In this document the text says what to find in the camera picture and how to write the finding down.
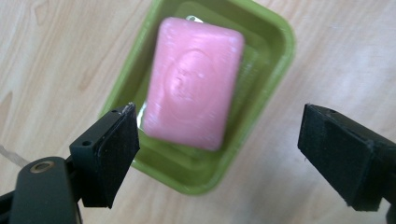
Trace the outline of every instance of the pink soap bar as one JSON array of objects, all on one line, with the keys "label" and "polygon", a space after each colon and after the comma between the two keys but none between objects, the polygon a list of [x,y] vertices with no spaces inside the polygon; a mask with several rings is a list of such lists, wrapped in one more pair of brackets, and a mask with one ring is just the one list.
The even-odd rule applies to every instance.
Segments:
[{"label": "pink soap bar", "polygon": [[177,18],[160,27],[143,118],[151,137],[221,146],[244,47],[234,30]]}]

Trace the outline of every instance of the green soap dish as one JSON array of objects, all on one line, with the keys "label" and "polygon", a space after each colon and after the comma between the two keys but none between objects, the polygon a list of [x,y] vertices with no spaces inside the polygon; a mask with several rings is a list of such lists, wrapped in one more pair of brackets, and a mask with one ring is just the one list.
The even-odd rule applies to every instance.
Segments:
[{"label": "green soap dish", "polygon": [[154,0],[139,36],[110,93],[103,113],[146,100],[159,25],[164,18],[193,15],[239,31],[246,45],[235,86],[226,133],[220,150],[205,151],[146,136],[132,166],[186,194],[206,192],[219,183],[244,144],[256,119],[290,65],[294,38],[288,24],[274,12],[246,0]]}]

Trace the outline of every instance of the wooden table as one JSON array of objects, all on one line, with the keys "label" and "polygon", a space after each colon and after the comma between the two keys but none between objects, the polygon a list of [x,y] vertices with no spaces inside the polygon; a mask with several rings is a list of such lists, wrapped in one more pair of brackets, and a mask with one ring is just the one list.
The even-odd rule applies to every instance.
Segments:
[{"label": "wooden table", "polygon": [[[357,213],[297,148],[305,103],[396,141],[396,1],[260,0],[290,23],[295,59],[218,187],[182,195],[130,169],[112,210],[85,223],[385,223]],[[4,0],[0,144],[28,161],[66,157],[97,119],[150,1]],[[20,167],[0,157],[0,194]]]}]

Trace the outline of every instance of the light wood surface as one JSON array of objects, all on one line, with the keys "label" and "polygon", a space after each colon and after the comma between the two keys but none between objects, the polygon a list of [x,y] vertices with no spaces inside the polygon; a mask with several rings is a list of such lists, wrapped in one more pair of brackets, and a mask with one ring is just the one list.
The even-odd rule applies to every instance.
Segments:
[{"label": "light wood surface", "polygon": [[[130,169],[111,210],[85,223],[385,223],[347,207],[297,148],[305,103],[396,141],[396,1],[260,0],[295,32],[290,70],[222,182],[182,195]],[[150,1],[3,0],[0,145],[28,161],[66,157],[97,119]],[[0,156],[0,194],[20,167]]]}]

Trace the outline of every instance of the metal screw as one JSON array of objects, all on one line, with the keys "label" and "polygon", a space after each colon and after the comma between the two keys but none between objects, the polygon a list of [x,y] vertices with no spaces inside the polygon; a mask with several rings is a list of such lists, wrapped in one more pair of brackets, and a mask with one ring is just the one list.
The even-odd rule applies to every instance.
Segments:
[{"label": "metal screw", "polygon": [[53,161],[41,161],[30,168],[30,172],[33,174],[39,174],[48,171],[55,165]]}]

